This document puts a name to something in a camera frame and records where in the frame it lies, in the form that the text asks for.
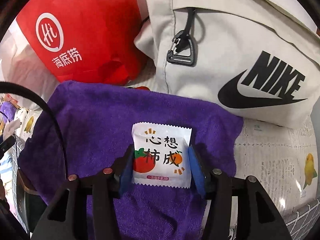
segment nike logo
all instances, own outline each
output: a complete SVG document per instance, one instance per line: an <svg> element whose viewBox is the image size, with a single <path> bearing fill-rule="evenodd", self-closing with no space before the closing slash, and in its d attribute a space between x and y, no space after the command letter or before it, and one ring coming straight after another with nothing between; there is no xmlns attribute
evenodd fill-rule
<svg viewBox="0 0 320 240"><path fill-rule="evenodd" d="M304 81L305 76L297 70L292 71L292 67L290 65L287 65L285 62L280 61L276 57L273 57L270 63L268 63L269 58L270 54L263 51L255 65L250 70L249 74L245 77L245 79L241 82L241 84L249 86L253 82L255 77L257 77L253 85L253 89L268 92L272 95L275 95L280 90L279 97L281 98L256 98L246 97L240 94L237 86L240 78L246 72L245 70L233 79L231 79L229 82L227 82L220 89L218 93L218 99L220 103L229 108L244 109L265 106L287 105L306 100L307 98L293 99L294 96L292 96L292 93L294 91L299 90L299 82ZM289 89L287 89L289 82L293 78L296 78L295 81L293 82L292 86Z"/></svg>

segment metal buckle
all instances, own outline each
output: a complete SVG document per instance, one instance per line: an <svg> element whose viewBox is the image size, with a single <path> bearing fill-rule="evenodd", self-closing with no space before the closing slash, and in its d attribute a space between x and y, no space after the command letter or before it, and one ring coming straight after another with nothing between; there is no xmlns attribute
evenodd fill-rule
<svg viewBox="0 0 320 240"><path fill-rule="evenodd" d="M193 46L193 42L192 42L192 39L189 34L187 34L187 39L188 39L189 47L190 47L190 55L184 56L184 55L174 54L175 49L181 40L180 36L183 33L183 31L184 30L179 31L173 37L171 48L168 50L168 53L167 53L167 61L172 64L176 64L176 65L193 66L193 64L194 64L194 46Z"/></svg>

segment orange illustration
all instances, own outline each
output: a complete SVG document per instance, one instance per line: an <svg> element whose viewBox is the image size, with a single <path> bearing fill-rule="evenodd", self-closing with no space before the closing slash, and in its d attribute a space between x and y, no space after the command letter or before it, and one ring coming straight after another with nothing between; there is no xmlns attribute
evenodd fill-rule
<svg viewBox="0 0 320 240"><path fill-rule="evenodd" d="M170 156L170 161L177 165L179 165L180 163L182 163L182 156L179 153L174 153L173 155Z"/></svg>
<svg viewBox="0 0 320 240"><path fill-rule="evenodd" d="M182 156L179 153L182 153L182 152L177 151L173 155L170 156L170 161L172 163L176 164L177 166L179 166L179 164L182 163ZM181 169L174 170L174 173L178 172L179 175L181 175L184 170L185 169L183 167L181 167Z"/></svg>
<svg viewBox="0 0 320 240"><path fill-rule="evenodd" d="M151 128L149 128L148 131L149 131L150 134L151 134L151 133L152 133L152 134L155 134L155 133L156 133L156 131L155 131L155 130L152 130Z"/></svg>

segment screw head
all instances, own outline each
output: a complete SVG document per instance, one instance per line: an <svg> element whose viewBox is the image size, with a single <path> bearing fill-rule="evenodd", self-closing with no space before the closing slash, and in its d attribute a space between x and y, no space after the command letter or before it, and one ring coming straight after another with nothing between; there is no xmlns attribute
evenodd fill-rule
<svg viewBox="0 0 320 240"><path fill-rule="evenodd" d="M222 173L222 171L220 169L213 169L212 171L216 175L220 175Z"/></svg>
<svg viewBox="0 0 320 240"><path fill-rule="evenodd" d="M248 177L248 180L252 183L256 182L257 181L257 178L255 176L249 176Z"/></svg>
<svg viewBox="0 0 320 240"><path fill-rule="evenodd" d="M77 175L76 175L76 174L71 174L71 175L69 175L68 180L73 181L73 180L75 180L76 178L77 178Z"/></svg>
<svg viewBox="0 0 320 240"><path fill-rule="evenodd" d="M104 174L111 174L112 172L113 172L113 170L111 168L104 168L103 169Z"/></svg>

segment black strap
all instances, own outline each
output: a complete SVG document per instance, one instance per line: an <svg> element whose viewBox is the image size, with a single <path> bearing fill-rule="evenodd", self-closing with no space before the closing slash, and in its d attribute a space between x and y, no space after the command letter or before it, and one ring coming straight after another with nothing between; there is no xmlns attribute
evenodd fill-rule
<svg viewBox="0 0 320 240"><path fill-rule="evenodd" d="M3 81L0 82L0 93L9 93L9 94L14 94L14 95L18 95L18 96L27 98L27 99L31 100L32 102L36 103L39 107L41 107L43 109L43 111L45 111L50 116L50 118L52 119L52 121L54 123L54 128L56 130L58 139L60 141L60 146L62 149L63 164L64 164L64 173L65 173L65 178L67 179L67 176L68 176L67 154L66 154L65 145L63 142L63 138L62 138L62 133L61 133L59 124L57 122L57 119L55 118L52 110L47 105L47 103L40 96L38 96L35 92L33 92L23 86L20 86L18 84L14 84L14 83L10 83L10 82L3 82Z"/></svg>
<svg viewBox="0 0 320 240"><path fill-rule="evenodd" d="M180 35L180 42L176 46L176 52L180 53L184 49L186 49L189 46L189 33L191 26L193 24L193 20L195 18L196 8L188 7L188 19L186 23L186 27L184 28L182 34Z"/></svg>

